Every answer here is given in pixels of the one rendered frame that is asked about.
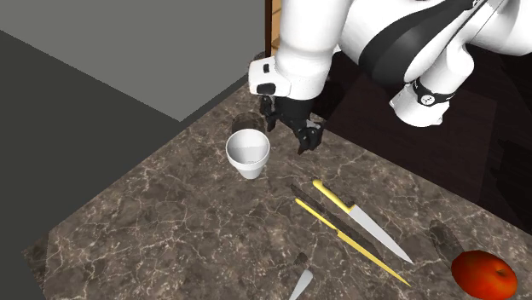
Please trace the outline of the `red apple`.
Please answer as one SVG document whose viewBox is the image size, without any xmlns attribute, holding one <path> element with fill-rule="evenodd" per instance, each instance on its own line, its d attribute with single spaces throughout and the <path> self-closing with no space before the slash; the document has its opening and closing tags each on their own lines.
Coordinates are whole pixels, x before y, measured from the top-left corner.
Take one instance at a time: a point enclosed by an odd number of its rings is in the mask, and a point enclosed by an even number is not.
<svg viewBox="0 0 532 300">
<path fill-rule="evenodd" d="M 452 261 L 451 272 L 464 292 L 482 300 L 506 300 L 518 288 L 513 269 L 486 251 L 462 252 Z"/>
</svg>

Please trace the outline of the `yellow-handled knife with silver blade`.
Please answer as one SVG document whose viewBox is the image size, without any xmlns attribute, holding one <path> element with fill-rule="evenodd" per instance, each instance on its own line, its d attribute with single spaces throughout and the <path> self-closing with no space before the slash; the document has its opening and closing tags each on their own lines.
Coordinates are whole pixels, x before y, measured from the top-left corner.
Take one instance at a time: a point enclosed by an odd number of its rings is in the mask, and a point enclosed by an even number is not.
<svg viewBox="0 0 532 300">
<path fill-rule="evenodd" d="M 352 220 L 370 233 L 387 249 L 408 263 L 412 263 L 410 256 L 358 205 L 348 206 L 332 190 L 324 185 L 322 180 L 314 179 L 314 187 L 330 199 L 338 208 L 345 212 Z"/>
</svg>

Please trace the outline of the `white cup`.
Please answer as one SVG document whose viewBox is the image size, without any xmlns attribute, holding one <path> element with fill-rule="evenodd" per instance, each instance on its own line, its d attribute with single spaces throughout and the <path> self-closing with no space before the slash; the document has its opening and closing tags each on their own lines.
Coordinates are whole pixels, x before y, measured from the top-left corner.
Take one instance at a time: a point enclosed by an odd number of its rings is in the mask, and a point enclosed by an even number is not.
<svg viewBox="0 0 532 300">
<path fill-rule="evenodd" d="M 269 160 L 268 137 L 259 130 L 243 129 L 234 132 L 226 142 L 229 163 L 248 180 L 259 177 Z"/>
</svg>

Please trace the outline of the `brown wooden frame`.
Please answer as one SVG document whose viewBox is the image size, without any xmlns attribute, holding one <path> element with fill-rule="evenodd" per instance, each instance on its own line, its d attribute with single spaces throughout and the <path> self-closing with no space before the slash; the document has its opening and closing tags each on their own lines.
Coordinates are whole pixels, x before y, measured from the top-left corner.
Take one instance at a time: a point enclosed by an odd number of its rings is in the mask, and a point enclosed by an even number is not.
<svg viewBox="0 0 532 300">
<path fill-rule="evenodd" d="M 264 56 L 273 55 L 280 45 L 280 15 L 282 0 L 264 1 Z"/>
</svg>

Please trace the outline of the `dark robot stand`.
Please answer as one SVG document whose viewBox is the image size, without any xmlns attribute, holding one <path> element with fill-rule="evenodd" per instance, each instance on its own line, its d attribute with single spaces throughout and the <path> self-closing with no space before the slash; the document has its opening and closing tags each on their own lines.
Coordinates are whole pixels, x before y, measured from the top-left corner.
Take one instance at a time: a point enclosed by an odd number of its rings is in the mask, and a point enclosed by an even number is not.
<svg viewBox="0 0 532 300">
<path fill-rule="evenodd" d="M 344 53 L 313 112 L 332 133 L 471 201 L 532 235 L 532 54 L 468 46 L 475 69 L 441 124 L 403 123 L 381 87 Z"/>
</svg>

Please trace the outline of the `thin yellow knife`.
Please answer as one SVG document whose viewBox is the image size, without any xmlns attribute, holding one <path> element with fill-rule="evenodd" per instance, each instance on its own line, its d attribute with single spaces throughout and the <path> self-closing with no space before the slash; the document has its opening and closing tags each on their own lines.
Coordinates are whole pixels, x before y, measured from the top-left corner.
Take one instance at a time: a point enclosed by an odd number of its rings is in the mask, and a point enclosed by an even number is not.
<svg viewBox="0 0 532 300">
<path fill-rule="evenodd" d="M 305 204 L 301 199 L 299 198 L 295 198 L 295 202 L 300 205 L 302 208 L 304 208 L 308 213 L 310 213 L 312 216 L 314 216 L 315 218 L 317 218 L 318 220 L 320 220 L 322 223 L 324 223 L 325 225 L 327 225 L 329 228 L 331 228 L 332 230 L 334 230 L 336 233 L 337 233 L 337 236 L 343 240 L 345 243 L 347 243 L 348 245 L 350 245 L 352 248 L 354 248 L 355 250 L 357 250 L 358 252 L 360 252 L 364 257 L 366 257 L 367 259 L 371 260 L 374 264 L 378 265 L 379 267 L 381 267 L 383 270 L 385 270 L 387 273 L 389 273 L 390 275 L 394 276 L 395 278 L 397 278 L 398 280 L 400 280 L 402 283 L 404 283 L 405 285 L 411 287 L 411 285 L 409 283 L 407 283 L 407 281 L 405 281 L 405 279 L 403 279 L 403 277 L 401 277 L 401 275 L 397 274 L 394 270 L 392 270 L 390 267 L 388 267 L 385 263 L 383 263 L 381 260 L 379 260 L 376 256 L 374 256 L 371 252 L 369 252 L 368 250 L 366 250 L 365 248 L 363 248 L 361 245 L 357 244 L 352 238 L 350 238 L 348 235 L 346 235 L 345 233 L 343 233 L 342 231 L 340 231 L 338 228 L 336 228 L 331 222 L 329 222 L 325 217 L 321 216 L 319 213 L 317 213 L 316 211 L 314 211 L 310 206 L 308 206 L 307 204 Z"/>
</svg>

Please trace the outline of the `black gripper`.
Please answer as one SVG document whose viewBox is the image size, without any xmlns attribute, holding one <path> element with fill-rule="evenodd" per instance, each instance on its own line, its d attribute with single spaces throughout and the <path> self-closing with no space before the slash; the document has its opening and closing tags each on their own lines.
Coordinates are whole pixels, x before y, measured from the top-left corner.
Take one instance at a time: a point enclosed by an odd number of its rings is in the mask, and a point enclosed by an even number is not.
<svg viewBox="0 0 532 300">
<path fill-rule="evenodd" d="M 320 144 L 324 131 L 323 122 L 314 122 L 309 119 L 314 105 L 313 100 L 294 100 L 289 97 L 276 97 L 273 101 L 269 95 L 260 96 L 260 113 L 265 117 L 266 130 L 270 132 L 279 119 L 290 128 L 298 138 L 298 155 L 305 151 L 313 151 Z"/>
</svg>

